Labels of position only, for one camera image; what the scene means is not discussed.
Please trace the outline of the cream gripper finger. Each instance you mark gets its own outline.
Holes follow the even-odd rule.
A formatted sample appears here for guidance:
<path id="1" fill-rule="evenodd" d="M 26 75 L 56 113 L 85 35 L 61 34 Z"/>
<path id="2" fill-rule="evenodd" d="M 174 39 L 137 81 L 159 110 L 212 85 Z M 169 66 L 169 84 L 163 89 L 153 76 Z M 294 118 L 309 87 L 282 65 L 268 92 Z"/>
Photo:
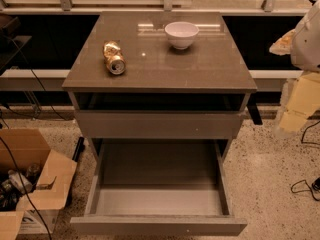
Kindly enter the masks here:
<path id="1" fill-rule="evenodd" d="M 283 56 L 290 53 L 290 47 L 292 44 L 292 38 L 295 34 L 295 30 L 292 29 L 280 37 L 276 42 L 274 42 L 270 48 L 269 52 L 275 55 Z"/>

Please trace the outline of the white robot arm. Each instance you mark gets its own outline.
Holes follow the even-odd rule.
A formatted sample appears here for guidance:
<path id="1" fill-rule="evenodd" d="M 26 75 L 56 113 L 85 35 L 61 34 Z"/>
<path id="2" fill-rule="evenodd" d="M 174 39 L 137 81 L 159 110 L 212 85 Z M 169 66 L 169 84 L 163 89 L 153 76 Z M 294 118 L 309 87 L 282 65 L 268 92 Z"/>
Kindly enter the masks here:
<path id="1" fill-rule="evenodd" d="M 320 71 L 320 1 L 317 0 L 296 27 L 274 42 L 269 52 L 289 55 L 291 63 L 304 71 Z"/>

